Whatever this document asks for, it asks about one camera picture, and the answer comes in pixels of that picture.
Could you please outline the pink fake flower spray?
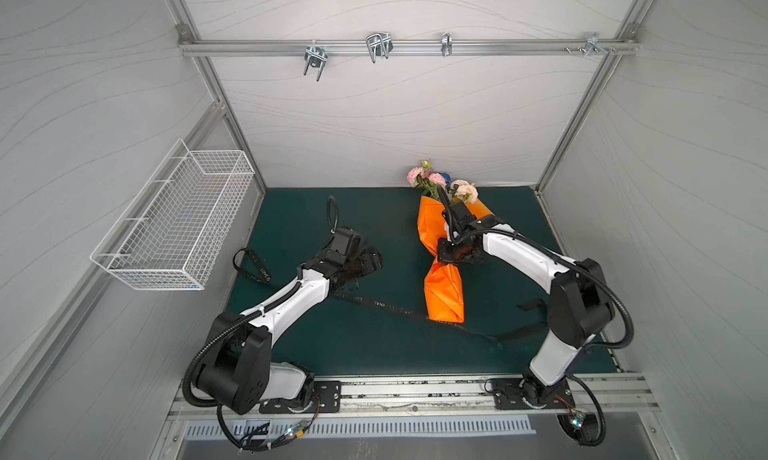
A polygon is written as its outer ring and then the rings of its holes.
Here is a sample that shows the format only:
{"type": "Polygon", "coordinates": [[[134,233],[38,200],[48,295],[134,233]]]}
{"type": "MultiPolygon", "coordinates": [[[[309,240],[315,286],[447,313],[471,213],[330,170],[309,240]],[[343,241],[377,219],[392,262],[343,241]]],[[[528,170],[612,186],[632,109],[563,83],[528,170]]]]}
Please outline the pink fake flower spray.
{"type": "Polygon", "coordinates": [[[423,196],[432,198],[426,179],[433,172],[439,173],[433,168],[432,162],[430,160],[421,160],[418,166],[408,172],[406,180],[412,188],[420,190],[423,196]]]}

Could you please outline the middle metal u-bolt clamp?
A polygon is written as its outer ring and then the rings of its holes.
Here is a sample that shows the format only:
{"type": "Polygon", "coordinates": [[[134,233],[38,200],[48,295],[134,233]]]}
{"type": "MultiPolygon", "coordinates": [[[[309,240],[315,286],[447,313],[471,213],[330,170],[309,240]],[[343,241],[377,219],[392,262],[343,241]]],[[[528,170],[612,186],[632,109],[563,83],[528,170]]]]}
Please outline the middle metal u-bolt clamp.
{"type": "Polygon", "coordinates": [[[373,64],[379,58],[389,59],[393,50],[391,35],[386,32],[374,33],[368,36],[365,40],[365,45],[373,64]]]}

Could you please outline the small metal bracket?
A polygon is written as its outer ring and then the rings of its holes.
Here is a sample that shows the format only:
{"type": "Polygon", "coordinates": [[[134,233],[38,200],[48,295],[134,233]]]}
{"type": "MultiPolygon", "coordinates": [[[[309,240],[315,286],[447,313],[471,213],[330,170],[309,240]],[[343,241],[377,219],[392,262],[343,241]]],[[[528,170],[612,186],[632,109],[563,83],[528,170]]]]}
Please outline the small metal bracket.
{"type": "Polygon", "coordinates": [[[450,57],[453,49],[453,38],[450,33],[444,33],[441,37],[441,55],[443,58],[450,57]]]}

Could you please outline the aluminium top crossbar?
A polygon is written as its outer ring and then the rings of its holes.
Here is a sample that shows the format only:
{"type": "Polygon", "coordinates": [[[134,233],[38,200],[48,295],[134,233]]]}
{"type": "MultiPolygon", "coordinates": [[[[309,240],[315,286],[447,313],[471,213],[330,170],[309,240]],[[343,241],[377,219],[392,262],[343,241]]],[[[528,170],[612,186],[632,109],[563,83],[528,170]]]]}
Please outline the aluminium top crossbar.
{"type": "MultiPolygon", "coordinates": [[[[453,38],[450,57],[518,57],[518,56],[578,56],[568,55],[565,47],[571,49],[582,46],[587,39],[554,40],[461,40],[453,38]]],[[[441,55],[441,39],[428,40],[392,40],[391,58],[397,57],[438,57],[441,55]]],[[[308,46],[323,48],[329,58],[367,57],[368,51],[364,40],[330,41],[197,41],[179,46],[185,57],[273,57],[302,58],[308,46]]],[[[641,49],[639,42],[631,40],[601,39],[604,47],[613,47],[615,55],[634,55],[641,49]]]]}

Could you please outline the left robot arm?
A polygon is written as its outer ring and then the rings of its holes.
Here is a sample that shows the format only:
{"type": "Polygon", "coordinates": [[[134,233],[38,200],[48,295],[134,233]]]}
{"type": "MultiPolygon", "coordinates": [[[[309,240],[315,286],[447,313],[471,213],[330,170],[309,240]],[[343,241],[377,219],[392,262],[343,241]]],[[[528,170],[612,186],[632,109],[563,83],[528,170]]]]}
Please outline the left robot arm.
{"type": "Polygon", "coordinates": [[[306,406],[313,374],[288,362],[274,362],[273,347],[331,294],[382,268],[383,258],[373,247],[340,263],[322,252],[300,265],[296,277],[267,300],[237,315],[223,312],[184,373],[184,400],[197,408],[225,406],[240,415],[269,400],[306,406]]]}

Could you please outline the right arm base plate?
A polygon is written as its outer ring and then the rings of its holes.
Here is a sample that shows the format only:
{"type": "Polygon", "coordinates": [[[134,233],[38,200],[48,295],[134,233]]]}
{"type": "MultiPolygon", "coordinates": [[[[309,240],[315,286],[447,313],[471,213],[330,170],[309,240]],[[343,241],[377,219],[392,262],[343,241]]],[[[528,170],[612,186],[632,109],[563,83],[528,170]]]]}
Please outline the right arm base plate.
{"type": "Polygon", "coordinates": [[[544,386],[533,377],[493,378],[487,382],[497,410],[569,410],[575,407],[565,379],[544,386]]]}

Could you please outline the aluminium front rail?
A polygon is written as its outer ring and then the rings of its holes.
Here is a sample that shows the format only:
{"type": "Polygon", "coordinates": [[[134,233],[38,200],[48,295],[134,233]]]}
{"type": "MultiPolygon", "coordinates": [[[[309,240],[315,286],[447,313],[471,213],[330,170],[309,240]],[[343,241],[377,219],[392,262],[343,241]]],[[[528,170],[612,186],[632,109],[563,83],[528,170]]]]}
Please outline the aluminium front rail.
{"type": "MultiPolygon", "coordinates": [[[[484,375],[342,376],[338,413],[320,417],[358,418],[394,416],[501,415],[494,407],[484,375]]],[[[579,384],[570,382],[576,409],[593,413],[594,396],[604,413],[659,412],[661,410],[646,379],[639,373],[579,374],[579,384]]],[[[509,410],[510,413],[555,414],[568,410],[509,410]]]]}

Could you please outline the left metal u-bolt clamp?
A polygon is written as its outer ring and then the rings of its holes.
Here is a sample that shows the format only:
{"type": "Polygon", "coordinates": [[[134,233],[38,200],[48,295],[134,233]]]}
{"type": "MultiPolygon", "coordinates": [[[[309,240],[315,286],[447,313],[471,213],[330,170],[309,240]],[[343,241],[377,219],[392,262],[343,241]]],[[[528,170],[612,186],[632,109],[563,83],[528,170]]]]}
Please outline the left metal u-bolt clamp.
{"type": "Polygon", "coordinates": [[[315,81],[319,82],[328,61],[326,51],[316,45],[308,46],[305,50],[304,61],[303,75],[307,76],[310,70],[315,70],[315,81]]]}

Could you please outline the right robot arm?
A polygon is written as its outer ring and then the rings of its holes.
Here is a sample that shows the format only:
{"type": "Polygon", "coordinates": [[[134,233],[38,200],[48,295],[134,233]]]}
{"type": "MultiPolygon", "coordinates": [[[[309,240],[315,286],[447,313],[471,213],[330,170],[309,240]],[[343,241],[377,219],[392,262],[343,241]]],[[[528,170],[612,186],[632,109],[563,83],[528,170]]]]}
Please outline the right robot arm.
{"type": "Polygon", "coordinates": [[[632,317],[607,285],[601,265],[558,254],[488,216],[437,243],[437,258],[456,264],[485,253],[514,267],[548,294],[547,335],[519,385],[541,408],[587,351],[624,349],[634,340],[632,317]]]}

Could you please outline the white vent grille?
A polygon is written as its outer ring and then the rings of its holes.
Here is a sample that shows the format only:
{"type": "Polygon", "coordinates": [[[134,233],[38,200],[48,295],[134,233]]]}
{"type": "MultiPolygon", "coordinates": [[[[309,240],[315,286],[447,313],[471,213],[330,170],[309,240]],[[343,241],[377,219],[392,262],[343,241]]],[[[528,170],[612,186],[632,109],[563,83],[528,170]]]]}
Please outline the white vent grille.
{"type": "MultiPolygon", "coordinates": [[[[273,439],[288,432],[300,420],[279,417],[272,419],[235,420],[231,431],[238,439],[262,425],[269,427],[266,435],[273,439]]],[[[341,438],[474,438],[511,435],[535,435],[537,432],[527,415],[501,416],[431,416],[431,417],[358,417],[318,418],[305,433],[309,439],[341,438]]],[[[226,437],[217,421],[190,421],[184,440],[218,441],[226,437]]]]}

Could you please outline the right metal bolt clamp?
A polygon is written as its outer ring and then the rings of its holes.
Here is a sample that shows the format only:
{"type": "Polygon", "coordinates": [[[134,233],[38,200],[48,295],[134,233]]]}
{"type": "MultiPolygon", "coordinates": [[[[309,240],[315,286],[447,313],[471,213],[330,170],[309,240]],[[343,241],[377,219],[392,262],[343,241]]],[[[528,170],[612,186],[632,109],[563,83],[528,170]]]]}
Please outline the right metal bolt clamp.
{"type": "Polygon", "coordinates": [[[575,49],[565,47],[564,52],[568,55],[579,55],[583,58],[587,58],[590,56],[612,56],[617,53],[617,50],[613,47],[602,46],[601,39],[595,34],[588,37],[582,46],[575,49]]]}

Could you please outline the peach fake flower spray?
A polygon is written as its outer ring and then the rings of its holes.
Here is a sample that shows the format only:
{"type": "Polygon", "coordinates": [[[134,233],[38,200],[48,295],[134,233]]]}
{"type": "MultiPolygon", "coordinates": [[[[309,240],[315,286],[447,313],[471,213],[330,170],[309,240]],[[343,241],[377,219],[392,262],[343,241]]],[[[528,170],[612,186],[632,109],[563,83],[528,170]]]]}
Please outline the peach fake flower spray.
{"type": "Polygon", "coordinates": [[[462,202],[473,205],[477,202],[479,194],[476,186],[465,180],[455,180],[449,186],[452,202],[462,202]]]}

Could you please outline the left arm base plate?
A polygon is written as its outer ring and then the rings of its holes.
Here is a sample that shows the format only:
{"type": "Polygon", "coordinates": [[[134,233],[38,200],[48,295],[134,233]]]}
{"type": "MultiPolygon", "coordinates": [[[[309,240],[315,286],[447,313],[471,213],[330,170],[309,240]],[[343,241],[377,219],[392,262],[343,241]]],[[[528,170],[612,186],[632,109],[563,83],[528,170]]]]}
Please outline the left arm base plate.
{"type": "Polygon", "coordinates": [[[261,414],[338,413],[341,401],[339,381],[310,379],[292,399],[269,399],[259,404],[261,414]]]}

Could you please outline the metal u-bolt clamp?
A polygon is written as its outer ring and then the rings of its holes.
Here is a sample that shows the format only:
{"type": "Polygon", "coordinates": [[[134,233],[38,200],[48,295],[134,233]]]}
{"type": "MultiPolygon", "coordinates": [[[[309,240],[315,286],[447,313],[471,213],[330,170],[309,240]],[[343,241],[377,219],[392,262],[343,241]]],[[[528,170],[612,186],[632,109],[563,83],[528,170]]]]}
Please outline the metal u-bolt clamp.
{"type": "Polygon", "coordinates": [[[310,70],[315,70],[315,81],[319,82],[328,61],[326,51],[316,45],[308,46],[305,50],[304,61],[303,75],[307,76],[310,70]]]}
{"type": "Polygon", "coordinates": [[[373,64],[379,58],[389,59],[393,50],[391,35],[386,32],[374,33],[368,36],[365,40],[365,45],[373,64]]]}

